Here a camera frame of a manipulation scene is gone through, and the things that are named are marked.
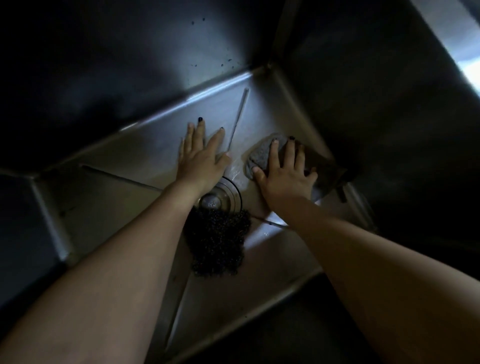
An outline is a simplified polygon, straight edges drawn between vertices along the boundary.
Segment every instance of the sink basin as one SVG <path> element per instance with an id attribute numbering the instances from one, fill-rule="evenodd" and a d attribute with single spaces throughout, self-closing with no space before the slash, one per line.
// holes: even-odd
<path id="1" fill-rule="evenodd" d="M 252 228 L 235 276 L 199 278 L 180 239 L 146 361 L 178 361 L 298 290 L 322 268 L 299 236 L 269 211 L 244 175 L 249 152 L 266 136 L 294 135 L 333 158 L 278 66 L 239 74 L 171 105 L 88 147 L 35 181 L 57 249 L 74 265 L 154 201 L 174 181 L 187 123 L 206 120 L 210 137 L 226 130 L 219 152 L 232 152 L 227 177 L 250 211 Z M 347 203 L 332 192 L 318 204 L 332 214 L 372 228 L 352 186 Z"/>

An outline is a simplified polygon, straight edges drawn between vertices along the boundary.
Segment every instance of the drain strainer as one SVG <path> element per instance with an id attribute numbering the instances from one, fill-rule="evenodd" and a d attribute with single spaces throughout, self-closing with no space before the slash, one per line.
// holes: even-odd
<path id="1" fill-rule="evenodd" d="M 241 210 L 240 192 L 230 180 L 222 177 L 209 193 L 200 197 L 195 205 L 215 210 L 239 212 Z"/>

